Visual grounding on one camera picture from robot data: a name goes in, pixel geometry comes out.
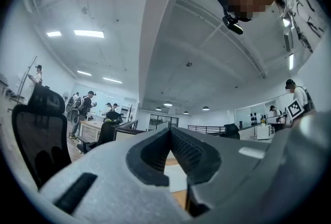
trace black cap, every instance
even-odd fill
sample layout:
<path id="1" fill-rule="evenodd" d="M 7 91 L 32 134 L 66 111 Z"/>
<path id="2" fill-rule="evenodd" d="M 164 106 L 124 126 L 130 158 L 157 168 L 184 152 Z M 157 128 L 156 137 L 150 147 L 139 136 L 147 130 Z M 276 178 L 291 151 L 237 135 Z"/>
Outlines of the black cap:
<path id="1" fill-rule="evenodd" d="M 290 84 L 294 84 L 295 85 L 295 82 L 292 79 L 288 79 L 286 81 L 286 85 L 290 85 Z"/>

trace window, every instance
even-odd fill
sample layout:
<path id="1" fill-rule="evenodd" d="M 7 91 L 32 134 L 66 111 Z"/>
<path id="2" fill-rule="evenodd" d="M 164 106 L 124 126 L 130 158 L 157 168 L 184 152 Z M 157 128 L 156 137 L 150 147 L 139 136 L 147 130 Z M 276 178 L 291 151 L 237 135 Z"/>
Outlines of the window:
<path id="1" fill-rule="evenodd" d="M 178 120 L 179 118 L 177 117 L 151 114 L 148 131 L 167 127 L 178 127 Z"/>

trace floor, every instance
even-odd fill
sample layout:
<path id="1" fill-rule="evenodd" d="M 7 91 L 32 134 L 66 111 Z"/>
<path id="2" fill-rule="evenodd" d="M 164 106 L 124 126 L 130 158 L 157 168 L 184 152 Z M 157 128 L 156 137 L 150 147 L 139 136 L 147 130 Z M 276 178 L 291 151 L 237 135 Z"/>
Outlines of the floor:
<path id="1" fill-rule="evenodd" d="M 8 108 L 13 108 L 16 103 L 8 98 L 3 99 L 0 98 L 0 141 L 2 151 L 5 154 L 6 161 L 11 168 L 14 177 L 19 181 L 21 184 L 28 186 L 30 189 L 37 191 L 37 186 L 26 167 L 25 161 L 20 153 L 20 150 L 17 146 L 12 126 L 11 126 L 11 111 L 7 111 Z M 75 162 L 83 154 L 79 153 L 77 149 L 78 140 L 74 140 L 69 138 L 69 132 L 71 130 L 71 124 L 67 126 L 67 145 L 68 145 L 68 152 L 72 162 Z M 84 128 L 83 130 L 83 138 L 88 141 L 95 141 L 95 132 L 93 130 L 89 130 L 88 128 Z M 176 165 L 178 162 L 176 159 L 168 159 L 166 166 Z M 173 197 L 176 201 L 180 204 L 182 208 L 185 208 L 185 201 L 186 201 L 186 190 L 178 191 L 172 193 Z"/>

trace fan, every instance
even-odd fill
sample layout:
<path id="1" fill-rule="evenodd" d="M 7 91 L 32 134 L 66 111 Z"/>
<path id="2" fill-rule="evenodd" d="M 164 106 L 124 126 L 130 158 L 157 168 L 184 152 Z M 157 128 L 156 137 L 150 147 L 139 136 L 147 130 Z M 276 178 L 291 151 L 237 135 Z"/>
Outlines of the fan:
<path id="1" fill-rule="evenodd" d="M 62 98 L 63 98 L 64 103 L 66 103 L 66 101 L 67 101 L 68 98 L 69 98 L 69 94 L 68 94 L 68 92 L 63 93 L 63 94 L 62 94 Z"/>

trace headset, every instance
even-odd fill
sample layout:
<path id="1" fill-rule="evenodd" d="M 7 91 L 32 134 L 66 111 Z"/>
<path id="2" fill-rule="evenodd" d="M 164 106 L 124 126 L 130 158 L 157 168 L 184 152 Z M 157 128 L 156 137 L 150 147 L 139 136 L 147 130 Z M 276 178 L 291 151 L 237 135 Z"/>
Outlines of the headset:
<path id="1" fill-rule="evenodd" d="M 238 35 L 242 35 L 244 30 L 239 26 L 238 21 L 242 21 L 242 22 L 249 22 L 251 21 L 251 18 L 240 18 L 235 16 L 234 18 L 232 16 L 230 16 L 228 14 L 228 12 L 226 10 L 224 10 L 224 17 L 222 18 L 223 23 L 225 24 L 225 26 L 235 32 Z"/>

